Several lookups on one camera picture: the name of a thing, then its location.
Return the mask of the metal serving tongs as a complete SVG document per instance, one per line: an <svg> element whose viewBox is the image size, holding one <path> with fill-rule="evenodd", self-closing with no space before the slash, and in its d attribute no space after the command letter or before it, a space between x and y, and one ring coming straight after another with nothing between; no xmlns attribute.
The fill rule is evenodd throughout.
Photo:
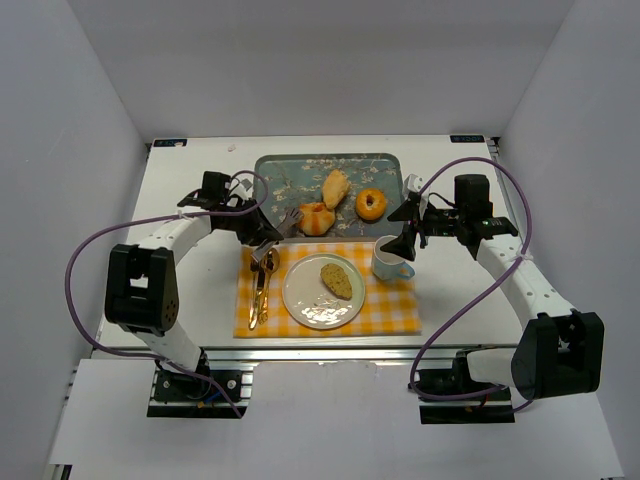
<svg viewBox="0 0 640 480"><path fill-rule="evenodd" d="M303 213L298 207L290 208L285 211L285 216L282 222L276 227L276 230L281 235L281 240L288 237L291 233L292 229L300 222L303 218ZM263 241L257 249L255 249L251 258L260 263L264 257L264 255L278 243L278 240L265 240Z"/></svg>

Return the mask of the brown seeded bread slice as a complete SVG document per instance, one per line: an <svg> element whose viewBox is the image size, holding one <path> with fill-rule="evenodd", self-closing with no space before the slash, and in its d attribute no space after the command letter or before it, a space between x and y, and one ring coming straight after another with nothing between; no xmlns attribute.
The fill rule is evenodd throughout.
<svg viewBox="0 0 640 480"><path fill-rule="evenodd" d="M346 271L338 264L327 263L320 270L323 284L338 298L350 300L353 289Z"/></svg>

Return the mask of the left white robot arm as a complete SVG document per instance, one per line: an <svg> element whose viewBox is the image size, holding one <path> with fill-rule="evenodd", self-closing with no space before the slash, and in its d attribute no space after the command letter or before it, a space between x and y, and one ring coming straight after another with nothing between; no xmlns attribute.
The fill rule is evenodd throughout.
<svg viewBox="0 0 640 480"><path fill-rule="evenodd" d="M203 351L179 324L176 267L187 253L216 230L236 234L246 246L279 241L283 235L261 210L267 200L253 198L236 175L206 171L201 187L177 203L177 213L162 218L162 226L134 244L118 244L110 252L104 315L106 320L143 341L171 369L196 372Z"/></svg>

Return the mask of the round twisted bread roll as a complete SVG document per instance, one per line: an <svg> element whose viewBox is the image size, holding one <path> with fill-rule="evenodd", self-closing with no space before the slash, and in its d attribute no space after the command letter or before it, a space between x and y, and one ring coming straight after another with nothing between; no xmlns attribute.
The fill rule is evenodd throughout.
<svg viewBox="0 0 640 480"><path fill-rule="evenodd" d="M324 235L334 224L336 214L323 202L301 204L299 210L302 218L298 222L299 229L307 236Z"/></svg>

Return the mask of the white and blue cup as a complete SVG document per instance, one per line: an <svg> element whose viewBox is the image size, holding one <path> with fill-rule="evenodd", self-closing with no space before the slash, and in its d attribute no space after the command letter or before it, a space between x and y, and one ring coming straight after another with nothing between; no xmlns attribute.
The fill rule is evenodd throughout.
<svg viewBox="0 0 640 480"><path fill-rule="evenodd" d="M386 235L375 242L371 258L372 273L382 281L410 280L415 276L414 269L403 258L381 250L383 245L394 239L393 235Z"/></svg>

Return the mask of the gold spoon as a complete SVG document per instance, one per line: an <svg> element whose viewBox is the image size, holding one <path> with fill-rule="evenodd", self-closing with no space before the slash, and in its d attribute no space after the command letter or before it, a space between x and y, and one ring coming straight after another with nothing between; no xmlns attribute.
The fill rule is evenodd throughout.
<svg viewBox="0 0 640 480"><path fill-rule="evenodd" d="M268 320L269 284L272 275L279 269L280 255L277 249L271 248L264 257L266 259L265 282L261 309L258 315L258 324L264 324Z"/></svg>

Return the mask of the gold fork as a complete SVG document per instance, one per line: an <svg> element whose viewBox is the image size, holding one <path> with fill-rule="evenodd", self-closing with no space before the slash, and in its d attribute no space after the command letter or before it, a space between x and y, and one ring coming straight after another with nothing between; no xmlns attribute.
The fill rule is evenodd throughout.
<svg viewBox="0 0 640 480"><path fill-rule="evenodd" d="M259 298L258 292L258 283L260 277L260 264L255 260L251 259L250 270L252 272L252 292L251 292L251 304L249 310L249 330L252 331L255 329L257 324L257 302Z"/></svg>

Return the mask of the gold knife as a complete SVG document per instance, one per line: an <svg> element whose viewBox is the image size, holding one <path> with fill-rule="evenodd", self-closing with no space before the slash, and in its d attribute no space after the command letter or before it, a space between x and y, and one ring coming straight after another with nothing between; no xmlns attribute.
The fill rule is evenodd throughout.
<svg viewBox="0 0 640 480"><path fill-rule="evenodd" d="M265 282L265 267L266 267L266 259L263 258L257 267L257 275L256 275L256 285L255 285L255 293L254 293L254 301L253 301L253 313L251 316L251 324L255 326L258 321L258 315L261 309L262 300L263 300L263 292L264 292L264 282Z"/></svg>

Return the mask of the yellow checkered placemat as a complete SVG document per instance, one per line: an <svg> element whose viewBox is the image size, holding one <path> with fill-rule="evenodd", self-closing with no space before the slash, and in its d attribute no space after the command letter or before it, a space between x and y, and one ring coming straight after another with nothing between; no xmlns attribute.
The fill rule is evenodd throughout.
<svg viewBox="0 0 640 480"><path fill-rule="evenodd" d="M252 292L250 270L252 250L244 247L238 270L236 338L306 338L327 336L418 335L422 324L414 284L411 280L379 280L371 270L372 242L283 243L277 247L279 269L269 284L268 320L250 331L249 310ZM366 286L364 305L354 320L329 331L312 330L295 321L282 298L282 285L288 270L302 258L315 253L333 253L346 258L360 271Z"/></svg>

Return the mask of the right blue corner label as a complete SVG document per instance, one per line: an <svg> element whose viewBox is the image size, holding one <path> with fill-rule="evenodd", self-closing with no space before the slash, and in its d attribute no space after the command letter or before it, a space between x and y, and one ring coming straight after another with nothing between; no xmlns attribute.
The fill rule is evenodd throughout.
<svg viewBox="0 0 640 480"><path fill-rule="evenodd" d="M450 135L449 139L452 143L484 143L483 135Z"/></svg>

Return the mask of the blue corner label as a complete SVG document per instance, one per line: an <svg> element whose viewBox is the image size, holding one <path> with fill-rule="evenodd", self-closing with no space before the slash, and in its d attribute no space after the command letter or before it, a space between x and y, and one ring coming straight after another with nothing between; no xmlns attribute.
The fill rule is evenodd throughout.
<svg viewBox="0 0 640 480"><path fill-rule="evenodd" d="M186 138L155 139L152 146L154 148L176 148L185 147L187 143Z"/></svg>
<svg viewBox="0 0 640 480"><path fill-rule="evenodd" d="M483 135L450 135L449 139L452 143L484 143Z"/></svg>

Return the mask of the left blue corner label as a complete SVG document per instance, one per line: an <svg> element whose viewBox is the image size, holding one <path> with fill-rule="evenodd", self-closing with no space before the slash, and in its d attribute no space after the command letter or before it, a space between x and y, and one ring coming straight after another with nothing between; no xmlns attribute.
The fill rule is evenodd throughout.
<svg viewBox="0 0 640 480"><path fill-rule="evenodd" d="M186 138L155 139L152 146L154 148L176 148L185 147L187 143Z"/></svg>

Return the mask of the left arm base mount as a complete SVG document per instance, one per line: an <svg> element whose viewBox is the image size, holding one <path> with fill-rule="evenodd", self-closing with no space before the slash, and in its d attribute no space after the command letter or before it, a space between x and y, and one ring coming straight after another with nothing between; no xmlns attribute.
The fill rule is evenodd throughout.
<svg viewBox="0 0 640 480"><path fill-rule="evenodd" d="M249 405L255 364L211 361L211 377L230 398L208 382L156 366L149 401L149 418L238 419Z"/></svg>

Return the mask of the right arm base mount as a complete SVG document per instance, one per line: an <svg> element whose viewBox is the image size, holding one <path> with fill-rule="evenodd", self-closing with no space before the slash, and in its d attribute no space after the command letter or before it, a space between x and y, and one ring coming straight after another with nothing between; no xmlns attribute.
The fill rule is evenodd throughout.
<svg viewBox="0 0 640 480"><path fill-rule="evenodd" d="M408 389L419 399L422 425L510 424L515 413L508 388L471 379L461 350L446 368L418 368Z"/></svg>

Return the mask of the aluminium front rail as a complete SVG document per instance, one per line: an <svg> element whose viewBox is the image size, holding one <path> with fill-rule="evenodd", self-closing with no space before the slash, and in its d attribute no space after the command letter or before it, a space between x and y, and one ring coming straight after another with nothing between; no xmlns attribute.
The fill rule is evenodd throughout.
<svg viewBox="0 0 640 480"><path fill-rule="evenodd" d="M479 349L508 349L514 346L494 345L449 345L432 346L426 350L422 361L436 361L451 363L458 351ZM412 363L419 348L401 346L293 346L293 347L212 347L205 348L208 359L211 362L243 362L260 363L276 361L301 361L301 362L336 362L336 361L399 361ZM91 359L123 360L126 358L111 356L104 352L94 350Z"/></svg>

